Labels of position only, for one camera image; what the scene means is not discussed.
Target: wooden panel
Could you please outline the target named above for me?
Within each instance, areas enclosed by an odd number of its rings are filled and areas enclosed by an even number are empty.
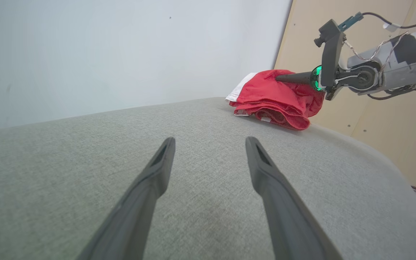
[[[415,23],[416,1],[404,25]],[[371,100],[352,137],[388,156],[416,186],[416,91],[388,100]]]
[[[319,28],[330,19],[340,23],[357,12],[372,11],[380,13],[388,20],[402,23],[411,3],[412,0],[327,0],[322,4],[319,0],[295,0],[275,69],[305,72],[321,64],[324,48],[315,46],[314,39],[319,36]],[[365,16],[345,33],[352,46],[362,52],[376,47],[390,35],[398,34],[399,30],[390,33],[382,25],[383,22],[379,19]],[[343,47],[342,57],[345,60],[352,55],[349,48]],[[366,96],[358,96],[343,89],[334,100],[325,101],[322,110],[311,121],[344,135],[351,135],[369,100]]]

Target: gray textile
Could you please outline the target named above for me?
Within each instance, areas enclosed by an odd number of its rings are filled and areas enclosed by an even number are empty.
[[[0,259],[74,259],[167,137],[146,259],[272,259],[245,138],[260,140],[345,259],[416,259],[416,196],[374,149],[234,117],[220,97],[0,130]]]

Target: red towel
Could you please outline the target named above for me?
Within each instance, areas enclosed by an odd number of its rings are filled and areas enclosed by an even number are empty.
[[[292,73],[273,69],[248,74],[226,97],[229,105],[236,107],[234,115],[254,114],[259,120],[292,130],[308,128],[311,124],[308,117],[319,112],[325,93],[308,84],[275,80],[276,76]]]

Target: red cloth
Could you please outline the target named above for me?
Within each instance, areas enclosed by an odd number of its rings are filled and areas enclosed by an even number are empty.
[[[276,76],[293,74],[282,69],[256,73],[243,86],[239,86],[226,99],[236,107],[234,114],[256,118],[292,130],[309,127],[308,117],[319,112],[324,101],[324,92],[314,90],[308,84],[276,81]]]

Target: white wall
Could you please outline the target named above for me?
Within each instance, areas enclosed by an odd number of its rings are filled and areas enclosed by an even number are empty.
[[[0,0],[0,128],[226,96],[291,0]]]

